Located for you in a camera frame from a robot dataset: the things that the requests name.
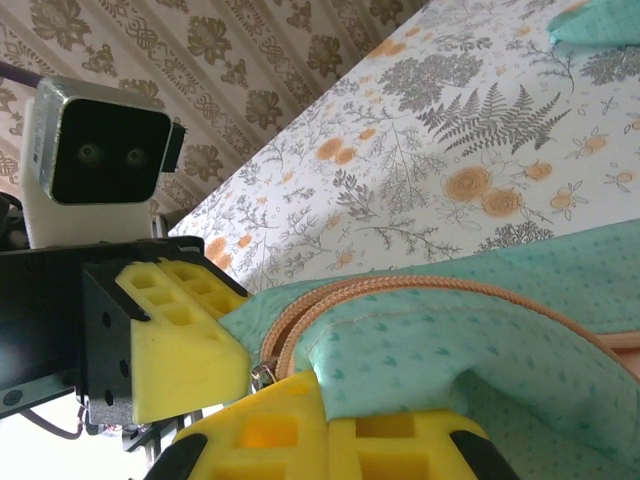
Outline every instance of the bed sheet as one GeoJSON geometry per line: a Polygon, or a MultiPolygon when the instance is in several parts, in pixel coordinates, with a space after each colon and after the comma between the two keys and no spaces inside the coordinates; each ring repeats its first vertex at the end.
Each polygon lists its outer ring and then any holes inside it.
{"type": "Polygon", "coordinates": [[[640,48],[570,0],[432,0],[172,232],[250,291],[637,218],[640,48]]]}

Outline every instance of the zipper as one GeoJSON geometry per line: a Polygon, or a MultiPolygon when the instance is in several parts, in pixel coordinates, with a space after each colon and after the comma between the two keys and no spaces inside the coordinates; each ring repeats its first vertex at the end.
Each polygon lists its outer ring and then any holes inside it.
{"type": "Polygon", "coordinates": [[[330,308],[374,293],[404,289],[458,290],[501,298],[514,305],[532,310],[550,320],[558,322],[599,348],[604,354],[622,366],[639,383],[636,376],[607,345],[606,341],[589,332],[569,317],[550,309],[523,295],[472,280],[450,277],[417,275],[384,275],[356,277],[341,280],[314,289],[290,304],[271,326],[260,351],[261,364],[254,369],[266,368],[273,381],[282,380],[295,372],[294,349],[300,336],[330,308]]]}

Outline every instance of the yellow foam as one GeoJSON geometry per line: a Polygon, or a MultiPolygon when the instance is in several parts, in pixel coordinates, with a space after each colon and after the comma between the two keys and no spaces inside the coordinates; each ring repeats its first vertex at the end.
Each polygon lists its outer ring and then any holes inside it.
{"type": "Polygon", "coordinates": [[[207,436],[190,480],[325,480],[324,406],[303,372],[182,430],[207,436]]]}
{"type": "Polygon", "coordinates": [[[476,480],[449,434],[488,438],[471,420],[447,410],[329,423],[329,480],[476,480]]]}
{"type": "Polygon", "coordinates": [[[449,434],[488,438],[435,410],[325,420],[316,376],[298,373],[182,430],[207,444],[190,480],[476,480],[449,434]]]}
{"type": "Polygon", "coordinates": [[[149,423],[244,396],[246,349],[217,319],[244,301],[206,268],[135,263],[116,283],[149,314],[131,323],[133,419],[149,423]]]}

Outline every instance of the green dotted cloth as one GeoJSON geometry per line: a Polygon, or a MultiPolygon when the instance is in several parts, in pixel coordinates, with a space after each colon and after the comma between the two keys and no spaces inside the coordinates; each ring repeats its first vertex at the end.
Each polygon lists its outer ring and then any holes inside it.
{"type": "MultiPolygon", "coordinates": [[[[523,293],[596,333],[640,329],[640,221],[393,274],[523,293]]],[[[389,272],[378,272],[388,275],[389,272]]],[[[280,313],[333,280],[262,292],[221,324],[252,353],[280,313]]],[[[522,478],[640,478],[640,386],[562,325],[484,295],[405,289],[322,315],[296,345],[327,418],[449,408],[477,421],[522,478]]]]}
{"type": "Polygon", "coordinates": [[[640,45],[640,0],[591,0],[549,24],[551,42],[581,45],[640,45]]]}

